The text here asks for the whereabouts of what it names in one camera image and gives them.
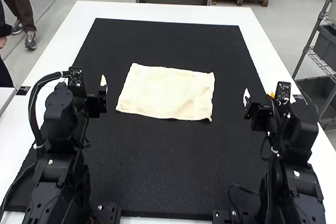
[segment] concrete floor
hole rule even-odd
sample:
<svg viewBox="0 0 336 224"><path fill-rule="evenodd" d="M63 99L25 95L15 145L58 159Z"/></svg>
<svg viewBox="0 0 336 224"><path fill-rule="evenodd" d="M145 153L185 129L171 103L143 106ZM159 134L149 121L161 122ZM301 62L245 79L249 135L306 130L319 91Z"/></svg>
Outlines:
<svg viewBox="0 0 336 224"><path fill-rule="evenodd" d="M17 88L21 86L77 0L45 0L45 4L37 4L40 0L30 1L33 6L37 27L36 50L27 51L24 48L25 34L21 33L20 35L9 36L8 45L1 53ZM83 1L135 2L135 0ZM11 15L6 16L8 22L15 21L7 6L5 6L5 9L6 14Z"/></svg>
<svg viewBox="0 0 336 224"><path fill-rule="evenodd" d="M8 44L2 50L16 87L20 87L24 79L45 50L55 32L77 0L30 0L34 9L38 29L38 45L35 51L24 48L24 34L10 36ZM88 0L135 2L135 0ZM299 60L317 16L325 0L270 0L267 8L256 2L245 1L243 6L251 7L269 40L278 52L290 73ZM235 6L234 2L217 2L218 6ZM15 21L7 7L6 18L9 23ZM322 76L324 73L308 57L298 73L298 78ZM336 131L328 133L336 148Z"/></svg>

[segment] metal shelf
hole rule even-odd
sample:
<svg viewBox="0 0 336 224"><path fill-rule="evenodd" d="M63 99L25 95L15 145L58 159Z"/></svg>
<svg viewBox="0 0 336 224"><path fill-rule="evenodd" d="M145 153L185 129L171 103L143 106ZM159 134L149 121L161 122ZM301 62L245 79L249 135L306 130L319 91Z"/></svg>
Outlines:
<svg viewBox="0 0 336 224"><path fill-rule="evenodd" d="M307 51L307 55L316 63L316 65L326 73L330 79L336 83L336 72L325 63L315 52L313 47L310 47Z"/></svg>

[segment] metal bracket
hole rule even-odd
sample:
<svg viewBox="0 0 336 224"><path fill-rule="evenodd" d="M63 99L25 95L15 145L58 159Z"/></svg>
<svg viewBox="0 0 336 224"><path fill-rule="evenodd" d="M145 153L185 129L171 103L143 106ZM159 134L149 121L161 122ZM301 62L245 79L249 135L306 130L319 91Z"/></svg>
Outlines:
<svg viewBox="0 0 336 224"><path fill-rule="evenodd" d="M232 223L230 213L227 210L213 210L212 212L213 224Z"/></svg>
<svg viewBox="0 0 336 224"><path fill-rule="evenodd" d="M241 220L238 216L238 211L234 207L230 207L228 210L213 210L212 212L212 223L213 224L244 224L244 223L256 223L254 215L251 212L242 211L240 212Z"/></svg>
<svg viewBox="0 0 336 224"><path fill-rule="evenodd" d="M93 217L104 224L119 224L121 209L114 202L102 201L91 205Z"/></svg>

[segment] black cable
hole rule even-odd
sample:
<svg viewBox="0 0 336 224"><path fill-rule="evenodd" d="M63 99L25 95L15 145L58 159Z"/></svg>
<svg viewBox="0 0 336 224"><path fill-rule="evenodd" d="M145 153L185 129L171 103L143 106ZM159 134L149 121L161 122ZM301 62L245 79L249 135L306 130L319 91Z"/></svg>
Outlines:
<svg viewBox="0 0 336 224"><path fill-rule="evenodd" d="M0 221L2 220L2 217L4 215L5 207L7 203L9 202L11 198L11 194L13 193L14 189L16 188L17 184L21 182L21 180L29 174L29 172L33 171L36 167L37 162L32 163L28 167L24 169L24 171L17 177L16 180L10 185L7 193L5 194L4 200L2 201L1 207L0 207Z"/></svg>
<svg viewBox="0 0 336 224"><path fill-rule="evenodd" d="M37 95L38 92L41 90L41 88L47 84L48 82L57 80L59 78L67 78L70 77L70 71L64 71L64 72L55 72L52 74L48 74L47 76L44 76L41 78L33 87L30 98L29 98L29 106L28 106L28 116L29 116L29 123L31 130L33 131L33 134L35 136L35 143L37 145L37 157L38 159L41 158L42 151L40 146L43 146L44 141L42 138L41 131L38 127L37 120L36 120L36 100L37 100Z"/></svg>
<svg viewBox="0 0 336 224"><path fill-rule="evenodd" d="M261 147L260 147L260 158L263 160L263 161L269 161L269 157L263 157L263 150L264 150L264 145L265 145L265 142L267 140L267 136L264 137L262 143L261 143Z"/></svg>
<svg viewBox="0 0 336 224"><path fill-rule="evenodd" d="M267 174L267 212L265 217L265 224L271 224L272 221L272 211L273 211L273 187L272 187L272 180L273 180L273 166L274 160L277 157L277 154L272 153L269 159L268 164L268 174Z"/></svg>
<svg viewBox="0 0 336 224"><path fill-rule="evenodd" d="M230 201L231 205L236 209L237 214L238 214L238 217L239 217L239 221L242 223L242 221L241 221L242 219L241 219L241 217L240 217L239 209L238 209L238 207L236 206L236 204L233 202L233 200L232 200L232 198L231 198L231 195L230 195L230 189L231 189L231 188L237 188L237 189L239 189L239 190L241 190L241 191L243 191L243 192L245 192L245 193L247 193L247 194L250 194L250 195L259 195L259 192L257 192L257 191L252 191L252 190L249 190L249 189L246 189L245 187L243 187L243 186L241 186L241 185L239 185L239 184L231 184L231 185L229 185L229 188L228 188L228 190L227 190L227 194L228 194L229 201Z"/></svg>

